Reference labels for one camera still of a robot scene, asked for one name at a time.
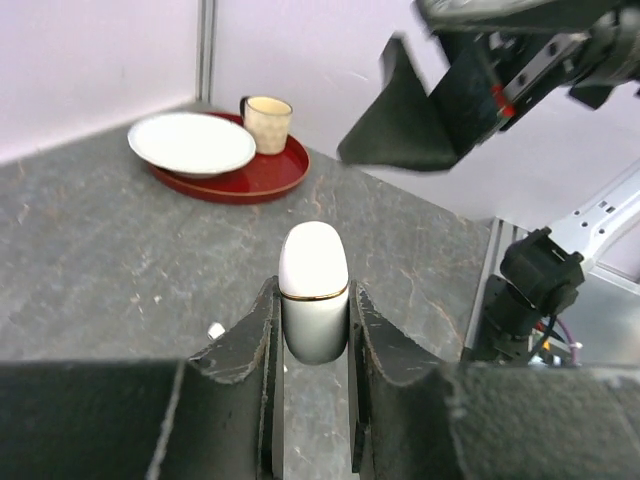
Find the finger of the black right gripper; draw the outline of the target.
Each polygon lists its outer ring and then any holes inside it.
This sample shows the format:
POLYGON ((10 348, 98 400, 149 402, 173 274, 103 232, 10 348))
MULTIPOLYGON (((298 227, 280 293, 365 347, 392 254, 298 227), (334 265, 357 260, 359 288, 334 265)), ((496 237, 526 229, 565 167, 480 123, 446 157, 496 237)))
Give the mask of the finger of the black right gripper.
POLYGON ((339 159, 417 172, 451 169, 458 156, 401 35, 387 41, 381 65, 384 87, 340 141, 339 159))

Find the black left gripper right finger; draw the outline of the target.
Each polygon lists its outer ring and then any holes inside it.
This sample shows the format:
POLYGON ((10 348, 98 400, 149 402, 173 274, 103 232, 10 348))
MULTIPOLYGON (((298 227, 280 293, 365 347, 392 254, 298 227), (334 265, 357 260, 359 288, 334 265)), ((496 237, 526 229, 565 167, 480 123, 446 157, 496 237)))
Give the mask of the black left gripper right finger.
POLYGON ((351 468, 362 479, 635 479, 639 371, 446 362, 349 287, 351 468))

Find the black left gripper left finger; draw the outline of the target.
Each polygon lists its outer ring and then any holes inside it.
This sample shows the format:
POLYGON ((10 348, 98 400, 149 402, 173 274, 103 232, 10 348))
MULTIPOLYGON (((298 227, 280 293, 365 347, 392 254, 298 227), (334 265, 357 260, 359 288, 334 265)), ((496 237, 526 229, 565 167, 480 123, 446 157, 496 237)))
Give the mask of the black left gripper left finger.
POLYGON ((5 479, 279 479, 281 297, 190 358, 5 362, 5 479))

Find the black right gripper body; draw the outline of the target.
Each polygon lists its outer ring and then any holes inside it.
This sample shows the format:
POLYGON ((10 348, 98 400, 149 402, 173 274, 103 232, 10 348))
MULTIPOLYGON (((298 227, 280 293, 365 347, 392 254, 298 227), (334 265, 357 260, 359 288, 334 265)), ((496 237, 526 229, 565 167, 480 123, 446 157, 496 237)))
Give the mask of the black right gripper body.
POLYGON ((472 150, 557 88, 597 110, 639 80, 636 1, 418 1, 449 68, 418 104, 422 150, 472 150))

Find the white earbud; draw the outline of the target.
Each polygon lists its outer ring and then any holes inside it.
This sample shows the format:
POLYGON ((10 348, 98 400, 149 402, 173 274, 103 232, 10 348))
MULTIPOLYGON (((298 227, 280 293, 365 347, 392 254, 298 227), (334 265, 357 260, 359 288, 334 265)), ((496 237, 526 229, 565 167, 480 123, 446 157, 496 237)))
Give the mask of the white earbud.
POLYGON ((210 340, 214 341, 225 333, 225 328, 220 323, 214 322, 212 323, 208 330, 207 336, 210 340))

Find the white earbud charging case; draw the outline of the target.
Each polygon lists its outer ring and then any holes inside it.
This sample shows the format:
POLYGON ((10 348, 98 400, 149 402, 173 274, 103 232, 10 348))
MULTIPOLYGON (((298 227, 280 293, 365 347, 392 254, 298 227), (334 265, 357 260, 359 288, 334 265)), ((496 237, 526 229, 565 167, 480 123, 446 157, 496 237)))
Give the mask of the white earbud charging case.
POLYGON ((309 221, 289 231, 280 252, 278 285, 291 354, 306 365, 339 358, 348 339, 349 272, 334 227, 309 221))

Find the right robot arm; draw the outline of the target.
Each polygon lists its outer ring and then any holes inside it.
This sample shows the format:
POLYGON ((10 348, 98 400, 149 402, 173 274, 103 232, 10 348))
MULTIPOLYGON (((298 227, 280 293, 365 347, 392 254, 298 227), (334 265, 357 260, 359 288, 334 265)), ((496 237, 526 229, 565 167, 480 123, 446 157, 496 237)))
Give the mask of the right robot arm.
MULTIPOLYGON (((452 169, 509 130, 554 89, 600 108, 639 78, 635 1, 418 1, 449 67, 432 90, 403 38, 381 56, 381 93, 341 140, 348 165, 452 169)), ((485 284, 463 355, 500 363, 543 359, 544 344, 599 257, 639 220, 639 173, 624 174, 566 217, 506 250, 485 284)))

